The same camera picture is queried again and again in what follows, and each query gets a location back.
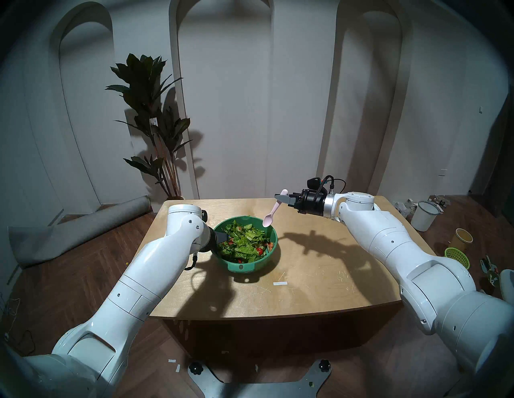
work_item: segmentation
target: green bowl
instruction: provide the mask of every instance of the green bowl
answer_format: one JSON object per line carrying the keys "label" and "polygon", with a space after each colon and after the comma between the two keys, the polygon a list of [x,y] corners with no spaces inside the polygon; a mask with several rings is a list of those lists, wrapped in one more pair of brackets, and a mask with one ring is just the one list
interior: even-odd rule
{"label": "green bowl", "polygon": [[219,257],[218,254],[214,253],[214,252],[213,252],[213,255],[220,261],[220,263],[222,265],[226,266],[227,269],[231,272],[249,273],[249,272],[258,271],[268,263],[271,254],[273,253],[273,251],[277,247],[277,244],[279,243],[279,240],[277,237],[277,232],[275,231],[275,229],[272,226],[263,227],[262,219],[257,218],[257,217],[251,217],[251,216],[237,216],[237,217],[229,218],[229,219],[221,222],[220,224],[218,224],[214,228],[214,230],[218,231],[218,232],[223,232],[223,228],[225,228],[225,226],[227,224],[233,223],[234,220],[239,225],[252,224],[258,230],[264,231],[266,233],[266,237],[268,237],[270,242],[273,243],[273,248],[271,249],[271,252],[269,252],[266,249],[266,255],[263,258],[261,258],[260,260],[254,261],[254,262],[248,262],[246,264],[239,264],[238,262],[229,262],[229,261],[224,260],[221,257]]}

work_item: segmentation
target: salad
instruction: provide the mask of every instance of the salad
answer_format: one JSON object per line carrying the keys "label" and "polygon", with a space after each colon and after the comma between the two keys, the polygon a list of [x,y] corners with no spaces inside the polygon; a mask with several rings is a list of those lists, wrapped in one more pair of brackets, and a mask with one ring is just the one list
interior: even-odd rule
{"label": "salad", "polygon": [[252,224],[239,225],[236,220],[224,228],[229,240],[218,245],[218,255],[229,262],[247,263],[260,260],[271,251],[273,243]]}

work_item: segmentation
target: white bucket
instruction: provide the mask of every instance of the white bucket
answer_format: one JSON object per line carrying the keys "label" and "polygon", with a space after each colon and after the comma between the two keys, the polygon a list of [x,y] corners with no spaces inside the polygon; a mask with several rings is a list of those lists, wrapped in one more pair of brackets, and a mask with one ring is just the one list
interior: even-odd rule
{"label": "white bucket", "polygon": [[412,216],[411,225],[420,232],[425,232],[435,216],[439,214],[437,206],[430,202],[420,202],[418,207]]}

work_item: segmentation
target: potted plant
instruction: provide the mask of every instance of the potted plant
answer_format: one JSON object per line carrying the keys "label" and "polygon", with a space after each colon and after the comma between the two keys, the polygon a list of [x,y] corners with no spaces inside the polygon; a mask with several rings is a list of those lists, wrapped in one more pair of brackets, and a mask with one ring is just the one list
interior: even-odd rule
{"label": "potted plant", "polygon": [[180,143],[182,133],[189,127],[190,119],[174,120],[170,107],[164,110],[160,108],[161,94],[173,83],[182,79],[178,78],[165,86],[170,75],[159,83],[165,64],[166,61],[163,61],[160,56],[153,59],[151,56],[142,55],[138,59],[135,55],[129,54],[126,65],[116,64],[116,68],[111,67],[116,76],[126,82],[128,87],[113,84],[107,86],[106,90],[119,92],[125,103],[137,112],[137,116],[134,117],[135,125],[122,120],[116,120],[116,122],[125,123],[140,130],[150,139],[155,151],[155,159],[153,155],[150,155],[149,159],[146,156],[143,159],[132,156],[130,160],[124,159],[125,162],[155,177],[156,184],[162,187],[168,199],[183,199],[178,185],[175,153],[191,141]]}

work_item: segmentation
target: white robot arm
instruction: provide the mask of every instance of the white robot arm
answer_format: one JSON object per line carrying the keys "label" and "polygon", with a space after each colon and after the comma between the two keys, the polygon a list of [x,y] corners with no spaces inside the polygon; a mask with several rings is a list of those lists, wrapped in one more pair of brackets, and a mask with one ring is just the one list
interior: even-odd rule
{"label": "white robot arm", "polygon": [[36,378],[45,395],[112,395],[127,367],[134,337],[177,281],[189,255],[223,241],[223,234],[202,220],[206,215],[197,206],[171,206],[166,235],[134,257],[93,317],[66,332],[51,355],[25,358],[29,377]]}
{"label": "white robot arm", "polygon": [[275,198],[299,213],[346,224],[357,243],[396,279],[401,300],[418,327],[427,335],[437,333],[468,371],[474,374],[480,369],[499,336],[512,336],[514,307],[477,292],[459,262],[425,253],[396,217],[374,204],[372,195],[334,195],[323,192],[319,179],[314,184],[313,180],[307,185],[314,189]]}

